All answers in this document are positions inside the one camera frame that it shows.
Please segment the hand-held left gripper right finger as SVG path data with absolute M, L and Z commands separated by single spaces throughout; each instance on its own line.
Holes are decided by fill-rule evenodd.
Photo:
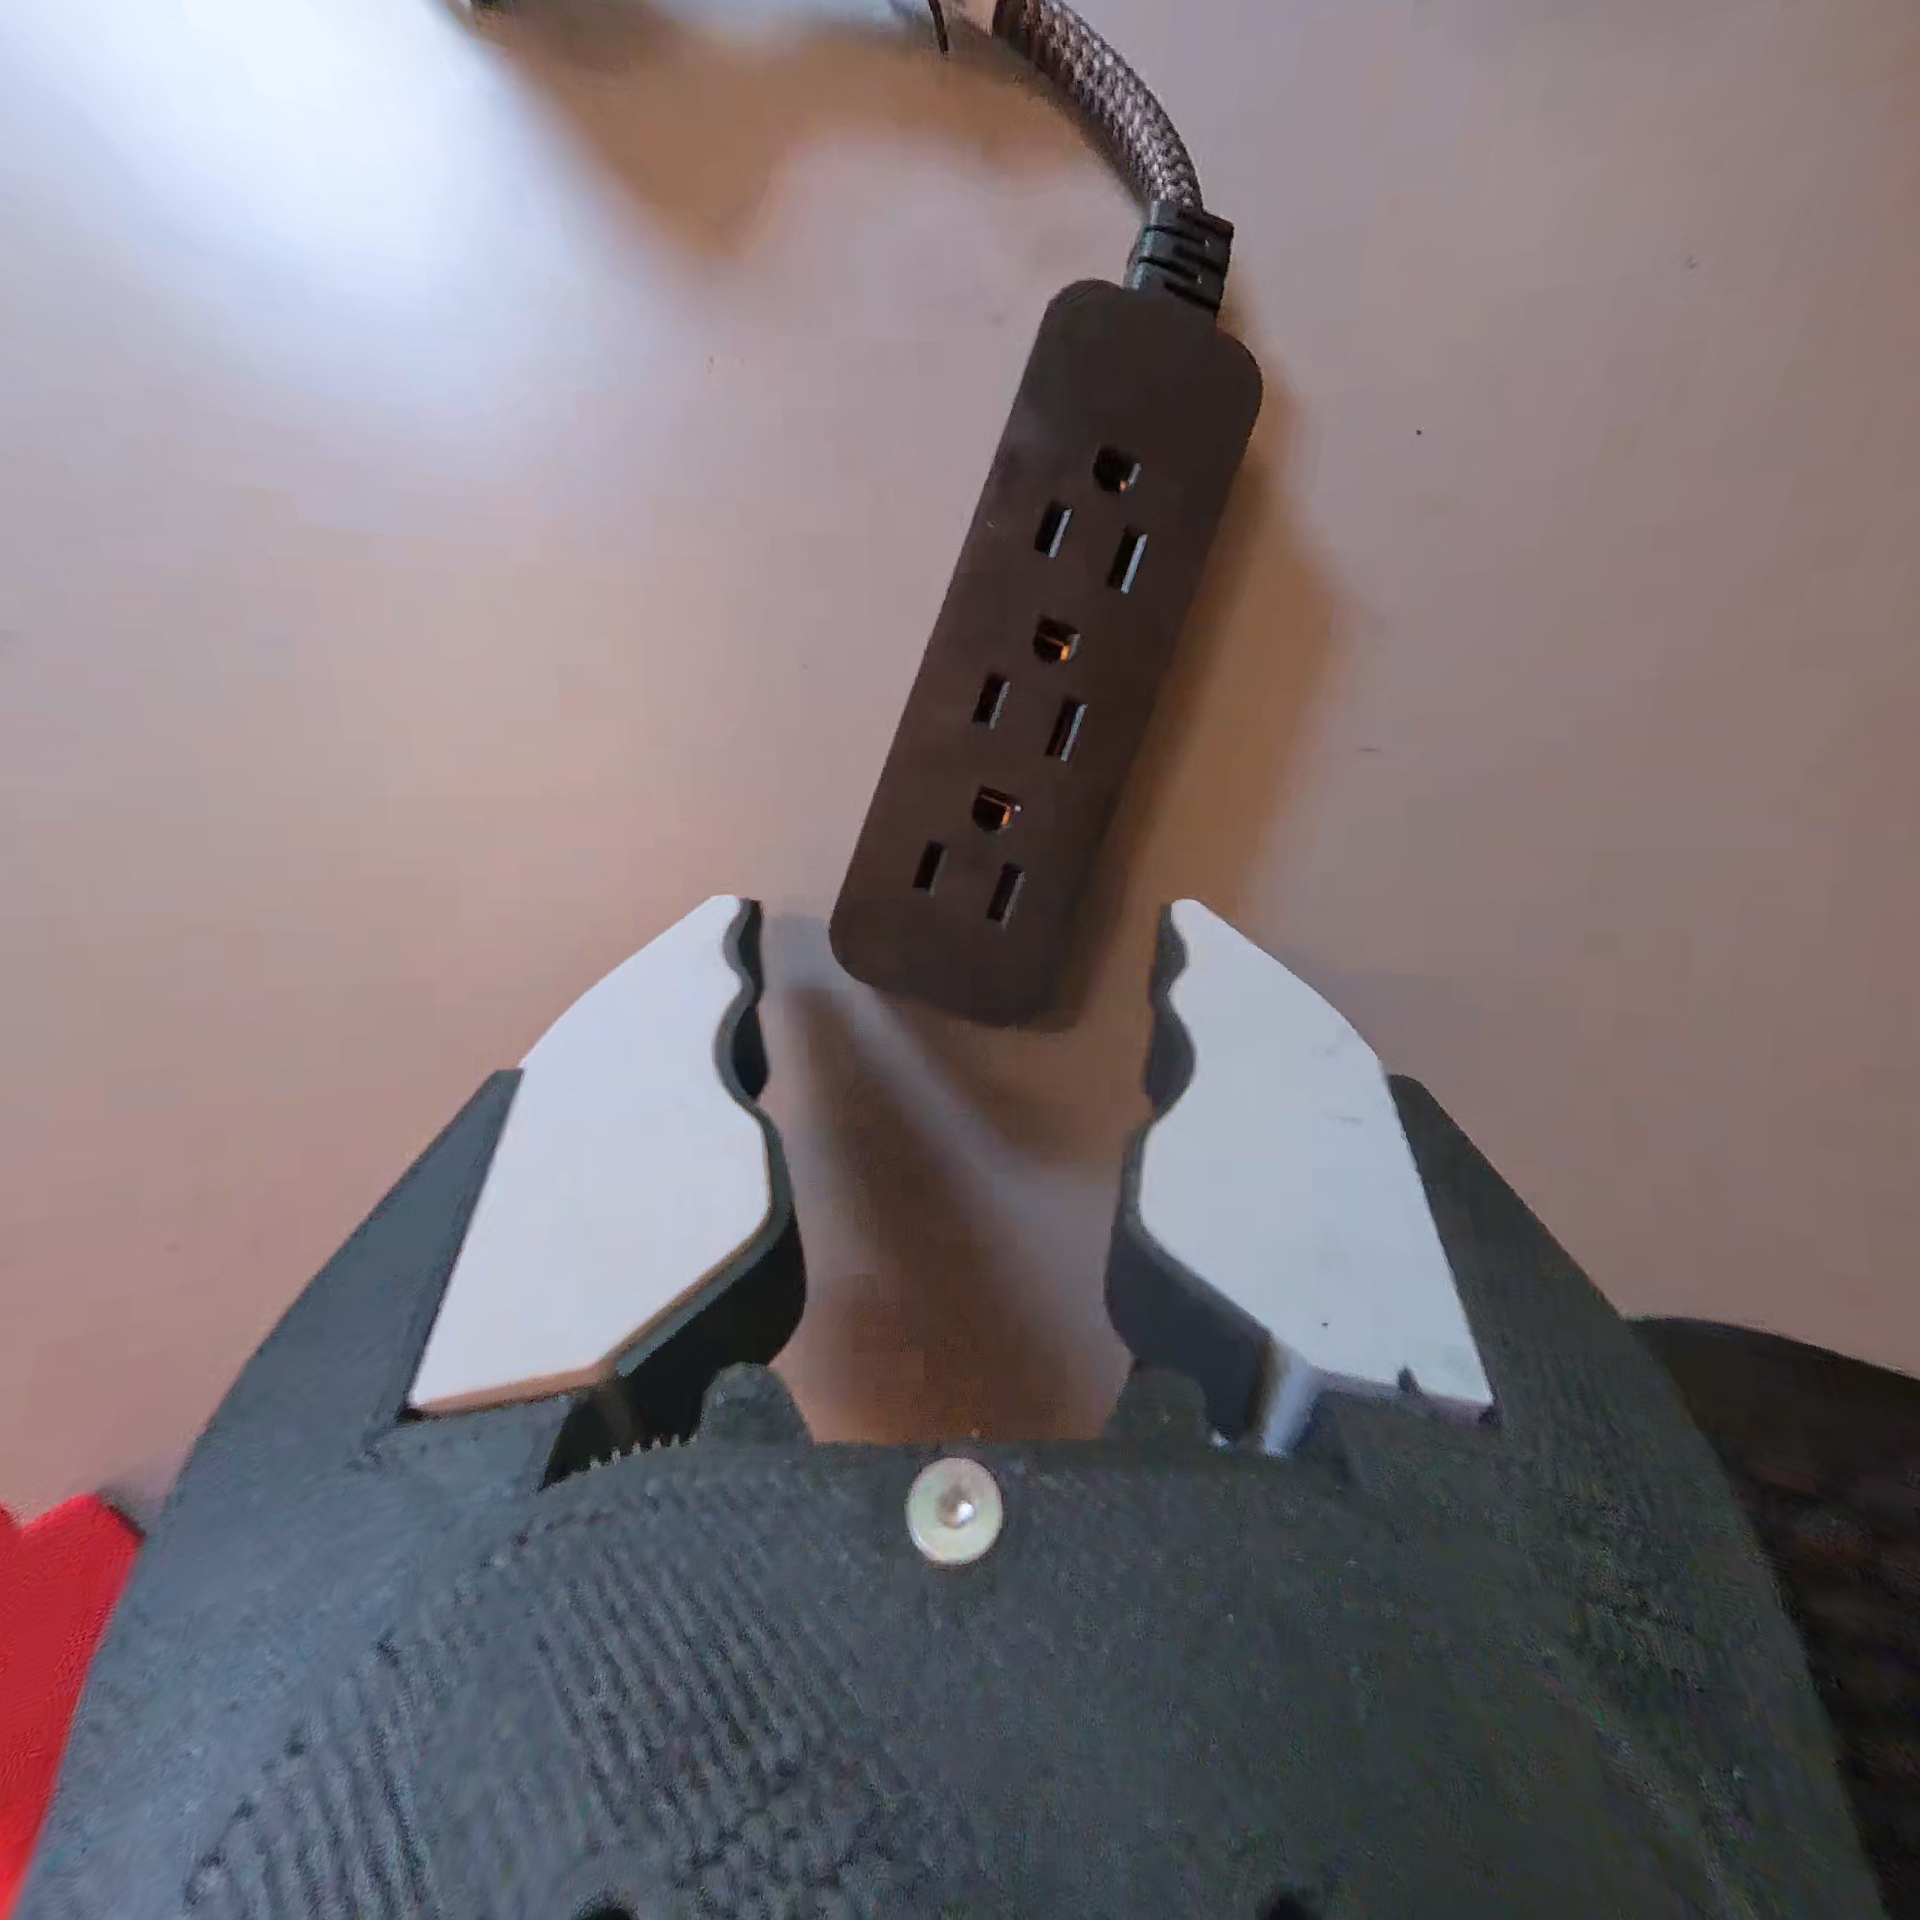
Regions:
M 1148 1002 L 1108 1251 L 1133 1367 L 1189 1378 L 1224 1450 L 1286 1456 L 1327 1400 L 1481 1424 L 1497 1395 L 1352 1021 L 1193 898 L 1160 911 Z

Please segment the black power strip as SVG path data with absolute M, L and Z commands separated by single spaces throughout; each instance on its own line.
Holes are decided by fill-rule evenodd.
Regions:
M 1261 395 L 1200 305 L 1046 305 L 829 915 L 856 983 L 984 1027 L 1061 1004 Z

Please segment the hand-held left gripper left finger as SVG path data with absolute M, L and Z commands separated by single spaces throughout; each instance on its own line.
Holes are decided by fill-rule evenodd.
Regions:
M 690 1439 L 798 1332 L 807 1269 L 761 1106 L 761 908 L 711 897 L 519 1064 L 409 1388 L 445 1420 L 568 1400 L 609 1445 Z

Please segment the red plastic bin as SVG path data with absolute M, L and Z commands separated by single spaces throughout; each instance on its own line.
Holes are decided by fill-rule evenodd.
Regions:
M 98 1496 L 1 1519 L 1 1916 L 52 1801 L 92 1659 L 136 1559 L 136 1528 Z

